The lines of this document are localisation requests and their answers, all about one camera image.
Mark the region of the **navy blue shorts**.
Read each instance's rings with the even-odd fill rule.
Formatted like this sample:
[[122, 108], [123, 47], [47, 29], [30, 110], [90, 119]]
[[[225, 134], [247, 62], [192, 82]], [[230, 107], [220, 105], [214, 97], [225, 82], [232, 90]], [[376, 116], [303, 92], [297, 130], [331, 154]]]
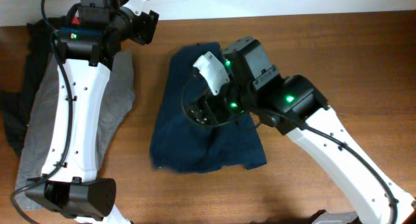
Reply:
[[194, 78], [192, 64], [206, 53], [220, 56], [220, 44], [207, 42], [182, 47], [169, 63], [161, 107], [157, 115], [149, 153], [155, 168], [178, 173], [208, 173], [224, 166], [244, 166], [247, 170], [267, 163], [253, 119], [242, 116], [221, 127], [203, 127], [183, 113], [181, 102], [189, 103], [205, 88], [203, 78]]

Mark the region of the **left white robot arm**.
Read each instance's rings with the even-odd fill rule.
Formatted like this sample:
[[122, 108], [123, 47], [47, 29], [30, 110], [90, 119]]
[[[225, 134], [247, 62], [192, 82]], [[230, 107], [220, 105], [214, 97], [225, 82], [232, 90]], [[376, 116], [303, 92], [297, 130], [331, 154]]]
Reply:
[[158, 13], [148, 0], [80, 0], [51, 33], [58, 100], [47, 158], [20, 189], [49, 211], [79, 223], [126, 223], [115, 204], [116, 182], [98, 177], [96, 136], [114, 56], [125, 40], [151, 43]]

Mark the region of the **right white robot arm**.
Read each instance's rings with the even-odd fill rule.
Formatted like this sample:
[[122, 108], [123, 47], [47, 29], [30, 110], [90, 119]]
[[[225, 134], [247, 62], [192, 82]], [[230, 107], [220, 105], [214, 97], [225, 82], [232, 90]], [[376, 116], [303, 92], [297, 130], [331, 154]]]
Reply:
[[317, 212], [313, 223], [414, 223], [415, 198], [397, 186], [345, 129], [305, 77], [282, 77], [259, 40], [247, 36], [193, 66], [207, 83], [181, 108], [193, 123], [220, 127], [253, 113], [308, 153], [344, 193], [353, 211]]

